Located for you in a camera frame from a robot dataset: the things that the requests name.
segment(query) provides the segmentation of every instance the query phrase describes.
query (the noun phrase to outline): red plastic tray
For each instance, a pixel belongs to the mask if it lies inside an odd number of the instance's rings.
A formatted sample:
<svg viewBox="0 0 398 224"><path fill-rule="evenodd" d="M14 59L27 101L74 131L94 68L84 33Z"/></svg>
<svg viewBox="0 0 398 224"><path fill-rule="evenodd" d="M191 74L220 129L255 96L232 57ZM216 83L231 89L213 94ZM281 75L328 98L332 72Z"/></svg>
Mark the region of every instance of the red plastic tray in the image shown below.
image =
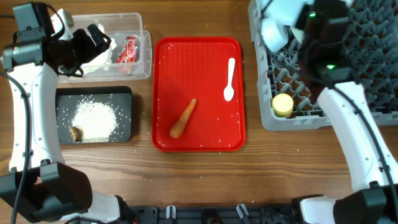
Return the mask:
<svg viewBox="0 0 398 224"><path fill-rule="evenodd" d="M224 99L228 60L235 58L234 97ZM155 47L152 143L165 152L234 151L246 140L241 46L230 37L167 37ZM170 129L197 104L182 136Z"/></svg>

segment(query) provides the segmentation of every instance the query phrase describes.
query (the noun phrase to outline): yellow lid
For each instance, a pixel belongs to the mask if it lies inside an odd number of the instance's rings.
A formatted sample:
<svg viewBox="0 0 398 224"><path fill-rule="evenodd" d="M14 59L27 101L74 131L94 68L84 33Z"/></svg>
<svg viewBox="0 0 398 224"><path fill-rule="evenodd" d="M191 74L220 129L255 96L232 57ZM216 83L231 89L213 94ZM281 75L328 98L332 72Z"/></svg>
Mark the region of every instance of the yellow lid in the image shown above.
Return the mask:
<svg viewBox="0 0 398 224"><path fill-rule="evenodd" d="M278 117L288 117L293 112L293 99L286 93L278 94L272 99L271 106Z"/></svg>

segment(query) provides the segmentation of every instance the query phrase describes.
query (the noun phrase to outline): orange carrot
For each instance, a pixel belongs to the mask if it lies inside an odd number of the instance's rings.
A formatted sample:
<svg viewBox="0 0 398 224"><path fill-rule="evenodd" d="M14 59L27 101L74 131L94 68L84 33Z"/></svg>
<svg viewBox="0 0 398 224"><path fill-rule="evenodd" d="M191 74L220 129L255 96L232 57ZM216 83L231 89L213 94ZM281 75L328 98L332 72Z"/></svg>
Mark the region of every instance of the orange carrot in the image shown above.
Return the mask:
<svg viewBox="0 0 398 224"><path fill-rule="evenodd" d="M189 117L191 116L191 113L196 104L197 99L192 99L185 111L182 113L180 119L173 125L172 129L170 130L170 136L172 136L173 138L179 138L182 135L185 125L187 124L187 121L189 120Z"/></svg>

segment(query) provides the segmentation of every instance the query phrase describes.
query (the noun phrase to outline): green light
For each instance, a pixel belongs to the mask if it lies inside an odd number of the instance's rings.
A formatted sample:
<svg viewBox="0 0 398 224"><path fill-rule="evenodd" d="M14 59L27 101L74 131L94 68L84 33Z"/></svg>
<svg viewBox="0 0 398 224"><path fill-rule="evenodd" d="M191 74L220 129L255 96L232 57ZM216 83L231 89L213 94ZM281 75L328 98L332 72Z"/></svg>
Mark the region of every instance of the green light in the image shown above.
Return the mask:
<svg viewBox="0 0 398 224"><path fill-rule="evenodd" d="M327 65L326 68L329 70L332 70L336 67L336 65Z"/></svg>

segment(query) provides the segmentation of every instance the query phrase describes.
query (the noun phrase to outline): gray dish rack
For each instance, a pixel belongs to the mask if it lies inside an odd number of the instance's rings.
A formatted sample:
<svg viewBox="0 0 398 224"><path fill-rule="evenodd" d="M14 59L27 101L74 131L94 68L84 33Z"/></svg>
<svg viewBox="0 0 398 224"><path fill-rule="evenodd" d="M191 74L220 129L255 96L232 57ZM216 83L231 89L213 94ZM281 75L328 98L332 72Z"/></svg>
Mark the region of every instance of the gray dish rack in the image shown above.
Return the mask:
<svg viewBox="0 0 398 224"><path fill-rule="evenodd" d="M366 89L368 105L378 125L398 124L398 3L396 0L359 0L349 14L354 17L357 36L347 38L345 54L358 68ZM273 53L262 44L257 1L249 4L251 39L257 55L257 89L262 125L270 131L318 129L330 120L299 80L298 42L289 30L289 42ZM274 114L271 99L279 93L293 97L291 117Z"/></svg>

